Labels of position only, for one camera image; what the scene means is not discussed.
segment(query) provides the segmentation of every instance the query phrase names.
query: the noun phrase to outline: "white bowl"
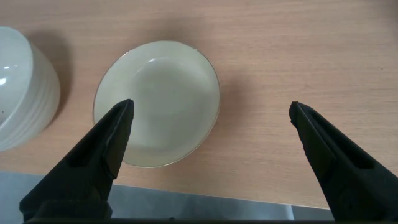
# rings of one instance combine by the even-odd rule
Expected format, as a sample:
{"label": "white bowl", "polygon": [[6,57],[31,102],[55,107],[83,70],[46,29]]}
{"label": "white bowl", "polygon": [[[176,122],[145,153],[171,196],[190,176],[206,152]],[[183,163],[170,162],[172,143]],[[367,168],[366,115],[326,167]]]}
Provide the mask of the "white bowl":
{"label": "white bowl", "polygon": [[41,132],[59,98],[58,76],[50,62],[20,32],[0,27],[0,151]]}
{"label": "white bowl", "polygon": [[197,50],[158,41],[130,50],[108,70],[95,97],[94,122],[128,98],[135,112],[123,161],[158,167],[187,156],[207,137],[220,108],[220,85]]}

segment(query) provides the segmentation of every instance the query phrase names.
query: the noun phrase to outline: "wooden table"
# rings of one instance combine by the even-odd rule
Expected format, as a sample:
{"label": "wooden table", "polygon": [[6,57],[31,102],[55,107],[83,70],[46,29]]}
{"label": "wooden table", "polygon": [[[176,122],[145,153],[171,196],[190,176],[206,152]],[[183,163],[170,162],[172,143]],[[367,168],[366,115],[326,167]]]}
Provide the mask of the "wooden table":
{"label": "wooden table", "polygon": [[93,126],[112,63],[143,43],[178,40],[218,72],[217,125],[182,161],[123,164],[115,184],[325,208],[289,105],[312,106],[398,174],[397,10],[395,0],[2,0],[0,23],[51,60],[62,99],[43,133],[0,153],[0,170],[46,174]]}

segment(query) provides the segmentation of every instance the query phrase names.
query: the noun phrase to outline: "white plate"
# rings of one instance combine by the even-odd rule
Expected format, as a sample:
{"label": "white plate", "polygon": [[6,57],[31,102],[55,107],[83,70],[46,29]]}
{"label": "white plate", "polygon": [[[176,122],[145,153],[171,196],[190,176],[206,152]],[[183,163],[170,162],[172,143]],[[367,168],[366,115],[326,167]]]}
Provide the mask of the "white plate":
{"label": "white plate", "polygon": [[214,68],[199,51],[158,41],[119,58],[99,84],[97,123],[116,103],[132,99],[134,119],[123,161],[158,167],[195,150],[212,129],[220,108]]}

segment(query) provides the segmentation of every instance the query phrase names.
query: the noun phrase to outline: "bowl rim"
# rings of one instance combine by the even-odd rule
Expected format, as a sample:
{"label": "bowl rim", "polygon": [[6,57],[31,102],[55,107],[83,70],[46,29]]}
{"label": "bowl rim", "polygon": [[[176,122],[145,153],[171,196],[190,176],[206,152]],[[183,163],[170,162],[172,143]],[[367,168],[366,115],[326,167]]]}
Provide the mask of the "bowl rim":
{"label": "bowl rim", "polygon": [[173,42],[173,43],[176,43],[176,44],[182,44],[182,45],[184,45],[184,46],[186,46],[186,47],[191,48],[192,50],[197,51],[199,54],[201,54],[201,55],[207,60],[207,62],[209,63],[209,65],[212,67],[212,69],[213,69],[213,71],[214,71],[214,74],[215,74],[215,77],[216,77],[216,80],[217,80],[217,84],[218,84],[219,100],[218,100],[218,108],[217,108],[216,115],[215,115],[214,120],[212,121],[212,124],[211,124],[210,128],[208,129],[207,133],[204,135],[204,137],[202,138],[202,140],[201,140],[195,147],[193,147],[188,153],[186,153],[184,156],[181,156],[181,157],[179,157],[178,159],[176,159],[176,160],[174,160],[174,161],[172,161],[172,162],[168,162],[168,163],[160,164],[160,165],[156,165],[156,166],[139,166],[139,165],[131,164],[131,163],[128,163],[128,162],[125,162],[124,160],[122,160],[125,164],[129,164],[129,165],[134,166],[134,167],[145,168],[145,169],[158,168],[158,167],[163,167],[163,166],[167,166],[167,165],[173,164],[173,163],[178,162],[178,161],[184,159],[185,157],[189,156],[189,155],[190,155],[191,153],[193,153],[197,148],[199,148],[199,147],[202,145],[202,143],[206,140],[206,138],[210,135],[211,130],[213,130],[213,128],[214,128],[214,126],[215,126],[215,124],[216,124],[218,115],[219,115],[219,113],[220,113],[220,109],[221,109],[221,100],[222,100],[222,92],[221,92],[220,79],[218,78],[217,71],[216,71],[216,69],[214,68],[213,64],[211,64],[211,62],[209,61],[209,59],[208,59],[203,53],[201,53],[198,49],[189,46],[188,44],[184,44],[184,43],[179,42],[179,41],[176,41],[176,40],[156,40],[156,41],[153,41],[153,42],[148,42],[148,43],[145,43],[145,44],[138,45],[137,47],[134,47],[134,48],[128,50],[127,52],[125,52],[124,54],[122,54],[122,56],[120,56],[118,59],[116,59],[116,60],[111,64],[111,66],[106,70],[106,72],[104,73],[104,75],[102,76],[101,80],[100,80],[99,83],[98,83],[98,86],[97,86],[97,89],[96,89],[96,92],[95,92],[95,96],[94,96],[94,100],[93,100],[93,110],[92,110],[92,114],[93,114],[93,124],[94,124],[94,125],[96,124],[96,123],[95,123],[95,119],[94,119],[94,109],[95,109],[95,101],[96,101],[97,93],[98,93],[98,90],[100,89],[100,86],[101,86],[101,83],[102,83],[104,77],[105,77],[106,74],[109,72],[109,70],[115,65],[115,63],[116,63],[117,61],[119,61],[119,59],[121,59],[121,58],[123,58],[124,56],[126,56],[129,52],[131,52],[131,51],[133,51],[133,50],[135,50],[135,49],[137,49],[137,48],[139,48],[139,47],[142,47],[142,46],[145,46],[145,45],[149,45],[149,44],[159,43],[159,42]]}
{"label": "bowl rim", "polygon": [[29,82],[28,85],[25,86],[25,90],[24,93],[22,94],[22,97],[19,99],[17,105],[15,106],[14,109],[12,109],[10,115],[0,124],[0,132],[3,129],[3,127],[5,127],[7,125],[7,123],[12,119],[12,117],[15,115],[16,111],[21,107],[22,102],[24,101],[27,92],[29,91],[29,87],[30,87],[30,83],[32,81],[32,75],[33,75],[33,52],[32,52],[32,47],[30,46],[29,41],[27,40],[27,38],[18,30],[13,29],[11,27],[7,27],[7,26],[0,26],[0,35],[3,34],[3,32],[5,34],[15,34],[18,36],[19,40],[22,41],[21,44],[24,44],[25,49],[27,51],[27,54],[30,56],[29,58],[27,58],[28,61],[28,73],[29,73]]}

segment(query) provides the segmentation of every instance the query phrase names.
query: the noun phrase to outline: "wood grain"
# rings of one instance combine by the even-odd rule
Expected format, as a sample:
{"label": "wood grain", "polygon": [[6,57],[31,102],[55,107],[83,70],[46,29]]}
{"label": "wood grain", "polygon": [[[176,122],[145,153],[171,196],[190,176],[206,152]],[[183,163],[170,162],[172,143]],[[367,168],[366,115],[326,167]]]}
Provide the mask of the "wood grain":
{"label": "wood grain", "polygon": [[0,170],[46,174],[93,126],[100,80],[123,53],[169,39],[203,52],[223,91],[193,154],[158,169],[123,164],[116,184],[327,207],[290,124],[291,101],[319,111],[398,174],[398,2],[2,0],[0,22],[51,60],[59,112]]}

